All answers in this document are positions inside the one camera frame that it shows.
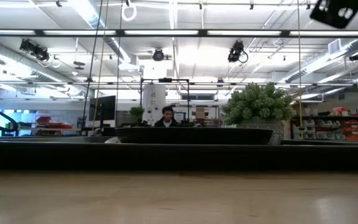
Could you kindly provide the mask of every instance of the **person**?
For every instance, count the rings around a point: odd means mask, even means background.
[[[157,121],[154,126],[155,127],[175,127],[178,125],[175,118],[173,118],[173,109],[170,106],[166,106],[162,108],[162,115],[163,117]]]

